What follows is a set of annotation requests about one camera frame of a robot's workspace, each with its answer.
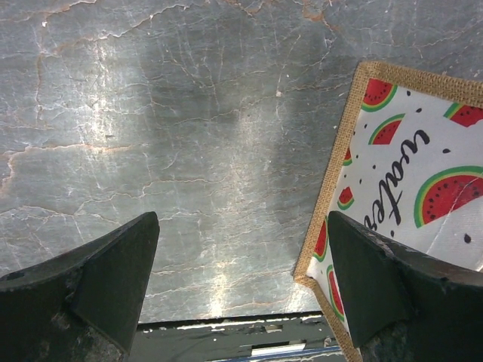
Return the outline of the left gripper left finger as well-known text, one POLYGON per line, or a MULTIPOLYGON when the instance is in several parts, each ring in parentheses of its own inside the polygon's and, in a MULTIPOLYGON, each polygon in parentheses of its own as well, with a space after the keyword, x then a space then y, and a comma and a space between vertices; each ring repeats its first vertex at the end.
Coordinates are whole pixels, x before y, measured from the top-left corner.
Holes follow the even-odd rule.
POLYGON ((158 244, 148 212, 1 278, 3 361, 125 361, 158 244))

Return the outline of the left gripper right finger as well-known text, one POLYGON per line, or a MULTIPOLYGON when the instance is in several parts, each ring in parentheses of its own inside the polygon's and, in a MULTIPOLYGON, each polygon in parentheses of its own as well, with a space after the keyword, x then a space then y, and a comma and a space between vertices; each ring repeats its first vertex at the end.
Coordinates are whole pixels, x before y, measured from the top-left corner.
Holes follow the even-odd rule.
POLYGON ((331 254, 364 361, 480 361, 482 274, 383 237, 341 212, 331 254))

